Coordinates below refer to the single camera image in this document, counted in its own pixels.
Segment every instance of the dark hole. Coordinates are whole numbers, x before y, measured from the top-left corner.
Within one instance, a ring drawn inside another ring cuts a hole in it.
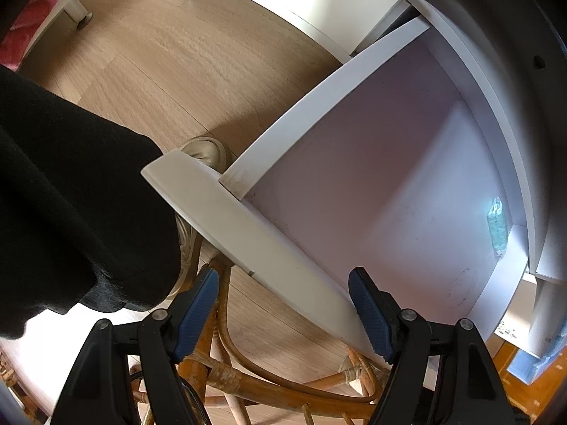
[[[433,402],[433,392],[426,387],[421,387],[420,400],[417,403],[416,413],[413,416],[412,425],[425,425],[429,410]]]
[[[474,345],[468,348],[468,397],[472,400],[493,400],[495,397],[483,360]]]
[[[129,395],[131,395],[130,390],[130,376],[128,373],[128,362],[125,356],[118,356],[114,354],[112,356],[112,377],[114,383],[114,407],[116,412],[118,412],[124,419],[124,423],[133,424],[132,411],[130,410],[130,400]]]
[[[536,70],[541,70],[542,68],[545,68],[545,61],[541,56],[534,56],[534,68]]]

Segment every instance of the wooden floor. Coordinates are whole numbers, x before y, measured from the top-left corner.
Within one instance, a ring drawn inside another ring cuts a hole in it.
[[[249,0],[81,1],[94,13],[90,25],[77,32],[61,15],[21,74],[148,135],[163,151],[210,134],[237,156],[339,66],[306,35]],[[345,356],[341,342],[243,271],[235,270],[231,283],[230,331],[252,360],[299,382],[337,372]],[[248,409],[253,423],[304,423],[299,414]],[[234,423],[228,410],[210,414],[215,425]]]
[[[498,369],[509,402],[529,415],[529,419],[534,423],[567,375],[567,356],[563,352],[559,353],[553,364],[538,379],[531,385],[526,385],[506,370],[517,352],[516,347],[505,342],[494,357],[494,365]]]

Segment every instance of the black cloth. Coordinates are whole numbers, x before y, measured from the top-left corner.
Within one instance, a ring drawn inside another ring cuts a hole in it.
[[[140,174],[161,154],[0,66],[0,336],[46,308],[141,311],[166,297],[175,214]]]

